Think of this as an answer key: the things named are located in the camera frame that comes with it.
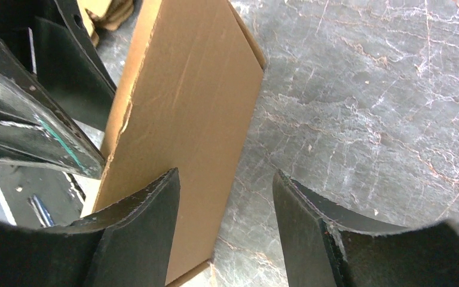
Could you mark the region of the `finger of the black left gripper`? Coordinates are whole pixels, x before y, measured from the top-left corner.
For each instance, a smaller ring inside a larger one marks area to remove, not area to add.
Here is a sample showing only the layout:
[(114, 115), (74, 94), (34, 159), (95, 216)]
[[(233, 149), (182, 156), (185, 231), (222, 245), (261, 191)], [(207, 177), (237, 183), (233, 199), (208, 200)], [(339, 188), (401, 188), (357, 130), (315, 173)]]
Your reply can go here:
[(0, 40), (0, 163), (89, 178), (105, 161), (74, 120)]
[(70, 117), (105, 129), (116, 85), (76, 1), (0, 1), (0, 41)]

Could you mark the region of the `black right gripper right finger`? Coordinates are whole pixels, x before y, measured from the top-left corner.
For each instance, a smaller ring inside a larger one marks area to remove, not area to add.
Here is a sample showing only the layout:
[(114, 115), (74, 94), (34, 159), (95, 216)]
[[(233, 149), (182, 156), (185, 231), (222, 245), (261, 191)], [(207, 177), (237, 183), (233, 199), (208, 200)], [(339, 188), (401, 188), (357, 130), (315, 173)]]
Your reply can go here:
[(459, 218), (406, 228), (346, 209), (285, 175), (273, 198), (290, 286), (459, 286)]

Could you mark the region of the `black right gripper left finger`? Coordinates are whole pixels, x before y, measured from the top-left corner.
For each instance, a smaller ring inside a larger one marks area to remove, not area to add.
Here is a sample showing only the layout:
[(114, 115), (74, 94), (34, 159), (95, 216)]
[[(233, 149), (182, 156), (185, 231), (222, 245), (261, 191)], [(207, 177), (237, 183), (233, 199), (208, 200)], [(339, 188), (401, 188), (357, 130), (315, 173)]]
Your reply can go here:
[(0, 221), (0, 286), (164, 286), (179, 200), (174, 168), (66, 226)]

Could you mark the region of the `brown cardboard box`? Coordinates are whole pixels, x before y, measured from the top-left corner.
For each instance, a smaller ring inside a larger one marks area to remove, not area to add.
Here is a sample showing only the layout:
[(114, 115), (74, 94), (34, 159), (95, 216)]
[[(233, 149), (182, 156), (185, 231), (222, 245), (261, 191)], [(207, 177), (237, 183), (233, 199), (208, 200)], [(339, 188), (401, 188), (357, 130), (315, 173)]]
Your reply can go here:
[(107, 159), (84, 214), (171, 168), (180, 200), (171, 284), (213, 253), (265, 59), (228, 1), (143, 1), (102, 143)]

